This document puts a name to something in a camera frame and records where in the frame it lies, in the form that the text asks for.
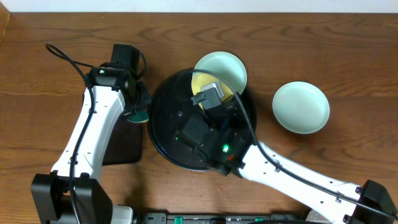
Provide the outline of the teal green sponge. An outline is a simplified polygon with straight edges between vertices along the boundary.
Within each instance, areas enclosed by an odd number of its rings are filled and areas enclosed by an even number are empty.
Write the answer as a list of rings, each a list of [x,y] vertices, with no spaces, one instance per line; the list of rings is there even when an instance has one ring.
[[[135,113],[130,114],[127,120],[130,123],[146,123],[149,120],[149,115],[145,110],[136,111]]]

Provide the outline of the yellow plate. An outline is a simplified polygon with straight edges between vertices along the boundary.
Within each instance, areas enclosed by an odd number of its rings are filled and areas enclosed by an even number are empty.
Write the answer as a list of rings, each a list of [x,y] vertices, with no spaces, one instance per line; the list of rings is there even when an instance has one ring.
[[[192,75],[191,88],[194,95],[213,90],[213,95],[217,96],[222,103],[229,101],[234,95],[233,89],[225,82],[204,72],[195,72]]]

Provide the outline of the light blue plate top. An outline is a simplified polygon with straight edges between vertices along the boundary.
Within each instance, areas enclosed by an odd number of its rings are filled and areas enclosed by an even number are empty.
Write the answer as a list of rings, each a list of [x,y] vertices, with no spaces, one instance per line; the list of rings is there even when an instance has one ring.
[[[240,59],[228,52],[212,52],[202,57],[195,70],[207,70],[225,79],[240,95],[246,88],[248,75]]]

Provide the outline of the light blue plate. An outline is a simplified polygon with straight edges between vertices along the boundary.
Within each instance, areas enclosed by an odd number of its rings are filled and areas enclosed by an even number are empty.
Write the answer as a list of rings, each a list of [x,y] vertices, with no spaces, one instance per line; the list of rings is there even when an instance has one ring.
[[[312,134],[326,125],[330,104],[325,94],[307,82],[290,82],[281,86],[272,99],[276,120],[297,134]]]
[[[228,52],[212,52],[202,57],[195,70],[207,70],[225,79],[240,95],[246,88],[248,75],[240,59]]]

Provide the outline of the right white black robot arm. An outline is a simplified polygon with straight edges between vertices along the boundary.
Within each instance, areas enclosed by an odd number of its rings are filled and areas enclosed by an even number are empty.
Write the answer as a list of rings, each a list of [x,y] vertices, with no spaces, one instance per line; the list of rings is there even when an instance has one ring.
[[[208,168],[264,184],[310,207],[330,223],[394,223],[397,207],[386,188],[372,180],[356,185],[332,179],[276,153],[255,134],[237,93],[219,80],[191,83],[193,113],[177,139]]]

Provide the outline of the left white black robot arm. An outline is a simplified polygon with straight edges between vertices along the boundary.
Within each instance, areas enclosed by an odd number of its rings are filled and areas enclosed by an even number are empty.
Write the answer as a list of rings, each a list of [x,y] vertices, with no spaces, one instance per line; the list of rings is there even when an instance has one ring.
[[[140,124],[149,119],[150,94],[140,79],[145,57],[137,48],[114,44],[111,60],[90,65],[83,73],[52,44],[46,49],[68,61],[86,89],[80,115],[58,161],[49,174],[36,174],[30,190],[41,223],[133,223],[134,210],[115,205],[100,184],[101,170],[113,129],[119,118]]]

